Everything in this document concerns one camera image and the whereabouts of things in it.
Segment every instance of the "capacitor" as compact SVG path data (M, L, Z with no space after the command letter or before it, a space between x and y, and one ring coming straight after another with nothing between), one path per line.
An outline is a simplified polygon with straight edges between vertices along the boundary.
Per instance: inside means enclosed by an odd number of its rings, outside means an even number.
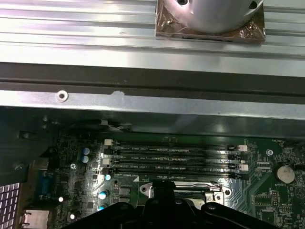
M99 206L98 211L104 210L107 207L106 204L102 204Z
M82 154L88 155L89 153L90 153L90 149L89 148L82 149Z
M88 156L83 156L82 158L81 158L81 161L83 162L83 163L88 163L89 162L89 157Z
M105 180L110 180L111 176L109 174L105 175Z
M104 190L99 193L99 198L100 199L106 199L106 197L109 195L109 192L107 190Z
M295 180L295 172L288 165L283 165L279 167L276 170L275 175L278 178L278 180L284 184L290 184Z

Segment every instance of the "blue capacitor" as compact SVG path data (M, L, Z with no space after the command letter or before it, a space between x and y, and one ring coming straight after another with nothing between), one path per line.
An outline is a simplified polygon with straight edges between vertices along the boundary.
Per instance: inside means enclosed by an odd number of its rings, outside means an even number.
M90 153L90 149L89 148L82 149L82 154L88 155L89 153Z
M89 158L88 158L88 156L83 156L82 158L81 158L81 161L83 162L83 163L88 163L89 162Z

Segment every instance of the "metal sheet panel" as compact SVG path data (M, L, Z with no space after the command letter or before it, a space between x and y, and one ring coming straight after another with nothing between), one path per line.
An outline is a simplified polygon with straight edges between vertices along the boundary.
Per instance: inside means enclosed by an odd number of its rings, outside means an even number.
M304 0L265 0L261 46L154 37L156 0L0 0L0 61L303 77Z

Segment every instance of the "screw hole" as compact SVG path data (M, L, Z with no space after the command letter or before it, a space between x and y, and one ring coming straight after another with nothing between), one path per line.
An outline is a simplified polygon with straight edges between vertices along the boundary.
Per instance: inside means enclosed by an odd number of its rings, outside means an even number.
M256 8L257 8L257 3L255 1L252 1L250 6L249 6L249 9L255 10Z
M187 0L178 0L179 5L187 4Z

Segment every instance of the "computer motherboard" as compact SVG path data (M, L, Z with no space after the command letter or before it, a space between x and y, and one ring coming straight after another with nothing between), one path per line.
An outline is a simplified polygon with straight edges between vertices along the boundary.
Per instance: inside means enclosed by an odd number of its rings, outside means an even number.
M62 132L37 198L58 201L48 224L57 229L117 202L145 205L152 182L167 179L198 209L218 202L280 228L305 229L303 150L281 139Z

